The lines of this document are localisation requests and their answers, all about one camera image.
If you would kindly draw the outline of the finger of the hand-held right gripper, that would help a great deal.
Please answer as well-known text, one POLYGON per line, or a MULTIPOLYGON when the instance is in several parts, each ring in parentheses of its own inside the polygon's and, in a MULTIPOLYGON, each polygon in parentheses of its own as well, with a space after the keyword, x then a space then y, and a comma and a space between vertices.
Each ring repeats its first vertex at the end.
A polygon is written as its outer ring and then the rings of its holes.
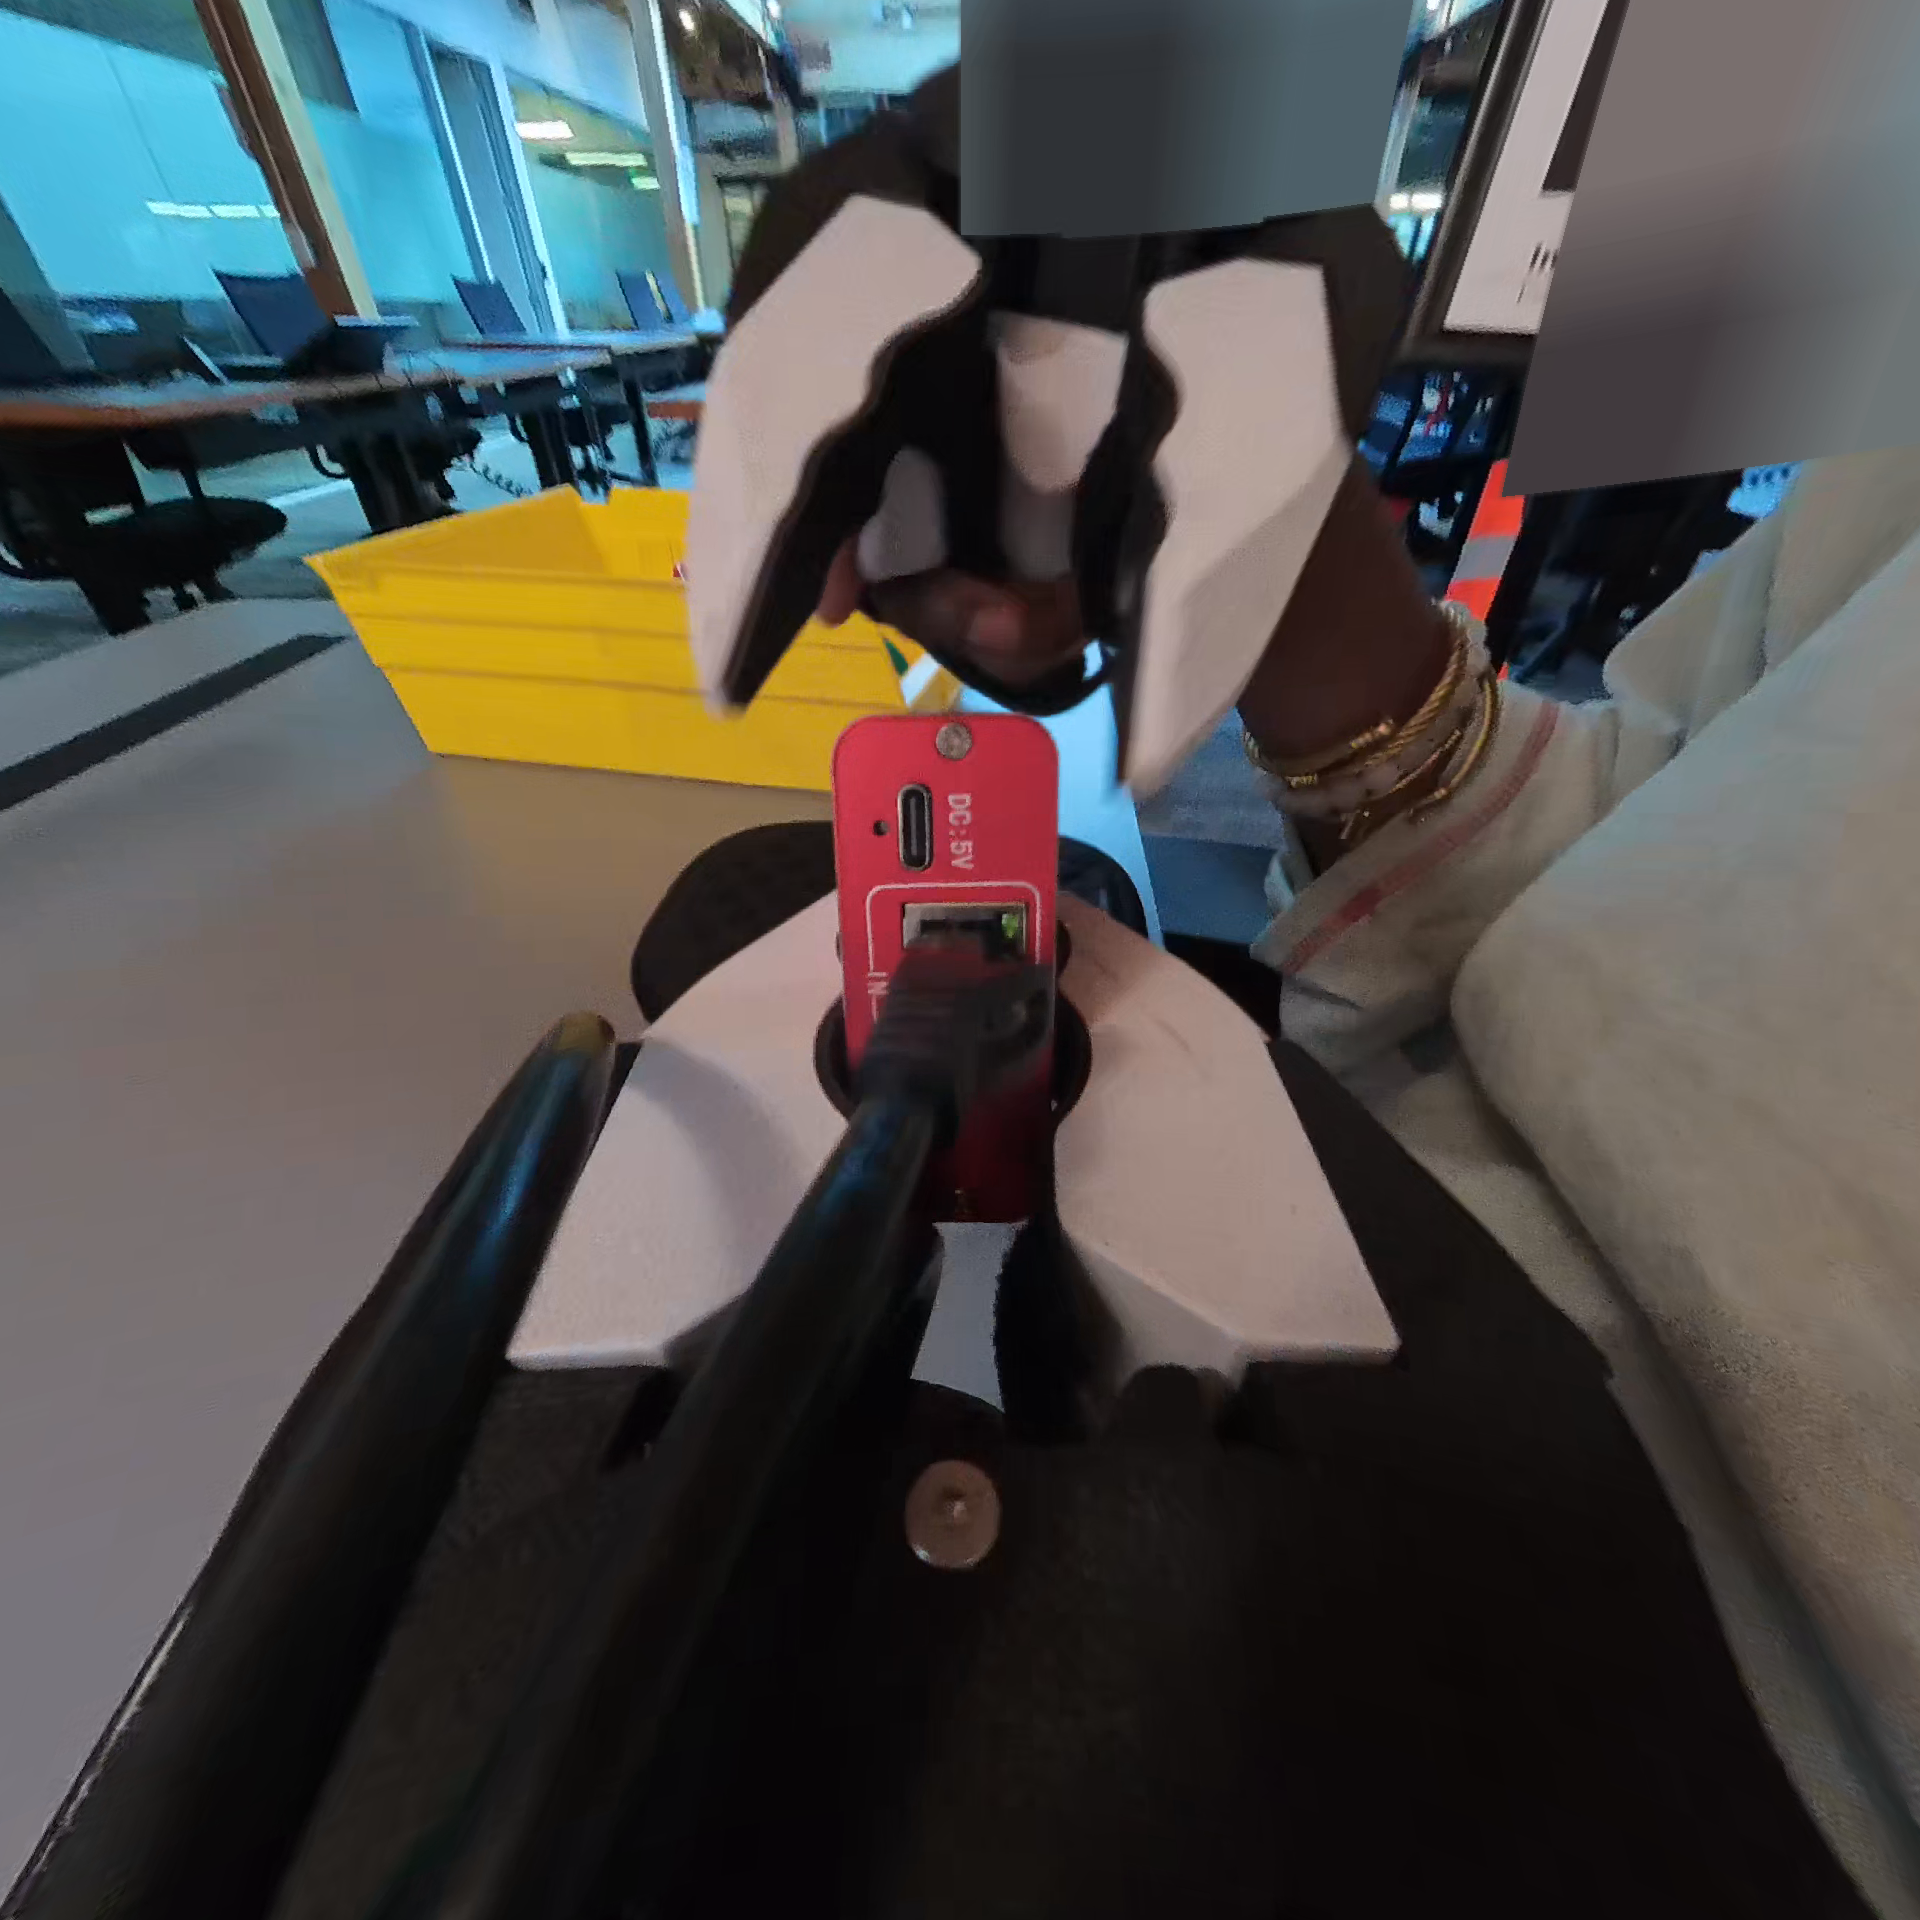
POLYGON ((980 280, 980 254, 930 210, 853 195, 731 321, 684 543, 708 706, 748 710, 823 605, 905 442, 899 360, 945 336, 980 280))
POLYGON ((1131 793, 1157 793, 1252 684, 1351 464, 1338 400, 1324 265, 1239 258, 1144 295, 1101 635, 1131 793))

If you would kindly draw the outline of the yellow plastic bin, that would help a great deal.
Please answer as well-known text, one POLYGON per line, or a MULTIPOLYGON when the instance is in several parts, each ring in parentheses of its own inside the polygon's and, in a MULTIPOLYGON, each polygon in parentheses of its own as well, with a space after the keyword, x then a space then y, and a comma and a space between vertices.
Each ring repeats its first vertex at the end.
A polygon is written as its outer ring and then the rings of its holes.
POLYGON ((556 488, 306 564, 439 756, 828 793, 855 720, 958 705, 949 671, 855 614, 806 626, 754 705, 715 715, 689 640, 689 502, 556 488))

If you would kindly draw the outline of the person's right hand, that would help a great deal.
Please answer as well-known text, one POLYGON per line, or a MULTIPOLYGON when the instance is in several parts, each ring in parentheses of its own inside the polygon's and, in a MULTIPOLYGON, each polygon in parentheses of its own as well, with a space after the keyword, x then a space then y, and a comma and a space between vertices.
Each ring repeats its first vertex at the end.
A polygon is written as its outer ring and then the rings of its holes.
MULTIPOLYGON (((925 651, 949 651, 973 687, 1028 687, 1080 660, 1079 590, 994 584, 945 568, 869 580, 848 540, 814 610, 839 628, 866 612, 925 651)), ((1453 658, 1453 626, 1428 596, 1369 466, 1356 459, 1239 700, 1276 763, 1322 759, 1426 706, 1453 658)))

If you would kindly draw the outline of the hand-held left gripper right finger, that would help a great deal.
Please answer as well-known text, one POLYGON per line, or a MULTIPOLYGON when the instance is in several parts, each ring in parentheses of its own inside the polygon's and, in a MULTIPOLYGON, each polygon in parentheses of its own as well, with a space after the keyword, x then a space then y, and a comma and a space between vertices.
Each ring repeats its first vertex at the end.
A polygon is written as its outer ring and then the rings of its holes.
POLYGON ((1083 900, 1060 929, 1091 1070, 1055 1192, 1096 1392, 1153 1368, 1235 1385, 1269 1361, 1390 1361, 1397 1330, 1260 1025, 1083 900))

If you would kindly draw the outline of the wooden office desk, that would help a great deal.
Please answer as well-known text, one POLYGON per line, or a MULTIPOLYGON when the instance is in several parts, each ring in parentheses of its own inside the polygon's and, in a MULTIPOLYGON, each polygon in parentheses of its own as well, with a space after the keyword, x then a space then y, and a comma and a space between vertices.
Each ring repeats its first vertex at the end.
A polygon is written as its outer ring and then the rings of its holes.
POLYGON ((400 357, 351 372, 289 372, 270 378, 115 380, 101 372, 60 371, 29 382, 5 378, 3 440, 5 490, 33 492, 52 487, 89 488, 103 462, 99 446, 126 446, 139 434, 190 434, 209 420, 259 420, 292 415, 320 446, 348 446, 345 413, 378 405, 403 411, 424 408, 424 397, 455 393, 459 371, 435 360, 400 357))

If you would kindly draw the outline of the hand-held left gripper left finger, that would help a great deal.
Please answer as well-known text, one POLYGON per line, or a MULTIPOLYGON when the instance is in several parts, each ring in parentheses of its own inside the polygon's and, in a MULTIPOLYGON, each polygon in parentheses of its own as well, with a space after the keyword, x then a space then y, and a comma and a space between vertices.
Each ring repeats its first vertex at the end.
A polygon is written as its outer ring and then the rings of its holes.
POLYGON ((840 1000, 817 900, 641 1038, 511 1341, 525 1371, 685 1363, 752 1284, 845 1119, 814 1041, 840 1000))

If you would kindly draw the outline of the black textured pad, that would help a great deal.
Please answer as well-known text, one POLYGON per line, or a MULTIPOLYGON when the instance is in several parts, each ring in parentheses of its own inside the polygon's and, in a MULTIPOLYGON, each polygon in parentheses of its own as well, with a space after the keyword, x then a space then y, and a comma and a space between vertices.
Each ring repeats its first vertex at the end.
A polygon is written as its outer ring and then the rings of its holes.
POLYGON ((631 984, 653 1027, 733 956, 835 894, 829 823, 756 824, 703 851, 636 939, 631 984))

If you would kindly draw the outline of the red adapter box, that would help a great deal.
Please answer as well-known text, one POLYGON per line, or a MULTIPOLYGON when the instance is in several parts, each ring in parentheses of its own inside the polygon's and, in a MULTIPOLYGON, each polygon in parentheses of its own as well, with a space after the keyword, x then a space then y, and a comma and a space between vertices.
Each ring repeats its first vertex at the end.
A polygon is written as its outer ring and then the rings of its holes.
MULTIPOLYGON (((857 720, 833 761, 843 1039, 871 1043, 900 960, 920 939, 973 942, 1024 968, 1058 968, 1060 756, 1009 714, 857 720)), ((934 1163, 948 1223, 1018 1225, 1039 1210, 1053 1135, 1057 988, 1043 1049, 988 1090, 934 1163)))

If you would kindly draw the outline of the black office chair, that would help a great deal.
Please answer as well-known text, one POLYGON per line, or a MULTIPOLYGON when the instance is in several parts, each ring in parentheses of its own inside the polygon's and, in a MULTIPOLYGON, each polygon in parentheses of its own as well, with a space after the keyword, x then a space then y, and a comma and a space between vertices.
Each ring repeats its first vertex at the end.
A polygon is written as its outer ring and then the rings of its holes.
POLYGON ((26 584, 76 584, 110 637, 178 610, 232 600, 225 570, 279 540, 270 503, 209 494, 152 502, 125 443, 78 434, 19 438, 3 448, 3 573, 26 584))

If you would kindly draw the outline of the orange traffic cone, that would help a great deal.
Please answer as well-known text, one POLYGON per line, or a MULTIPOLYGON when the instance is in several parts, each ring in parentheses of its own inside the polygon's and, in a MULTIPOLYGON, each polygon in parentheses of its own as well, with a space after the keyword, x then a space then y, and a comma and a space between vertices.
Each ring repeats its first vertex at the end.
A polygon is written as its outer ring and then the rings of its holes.
POLYGON ((1485 485, 1462 543, 1446 600, 1462 605, 1477 620, 1488 620, 1496 601, 1506 564, 1523 531, 1526 498, 1513 492, 1509 459, 1489 464, 1485 485))

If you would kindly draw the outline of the person's right forearm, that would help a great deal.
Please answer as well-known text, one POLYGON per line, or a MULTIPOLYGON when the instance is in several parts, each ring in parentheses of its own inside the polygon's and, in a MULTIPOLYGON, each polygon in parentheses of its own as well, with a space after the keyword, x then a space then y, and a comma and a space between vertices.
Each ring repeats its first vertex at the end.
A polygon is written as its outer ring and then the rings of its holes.
POLYGON ((1764 654, 1621 644, 1608 694, 1505 687, 1492 745, 1416 824, 1383 826, 1252 942, 1284 1038, 1348 1078, 1446 1020, 1472 950, 1521 894, 1770 672, 1764 654))

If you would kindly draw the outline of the person's torso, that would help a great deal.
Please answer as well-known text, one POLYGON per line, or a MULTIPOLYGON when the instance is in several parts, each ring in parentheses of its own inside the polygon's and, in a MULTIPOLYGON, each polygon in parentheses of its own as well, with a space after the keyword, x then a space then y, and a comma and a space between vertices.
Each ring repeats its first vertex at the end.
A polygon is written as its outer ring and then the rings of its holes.
POLYGON ((1764 1696, 1915 1915, 1915 450, 1786 502, 1558 706, 1453 1021, 1658 1349, 1764 1696))

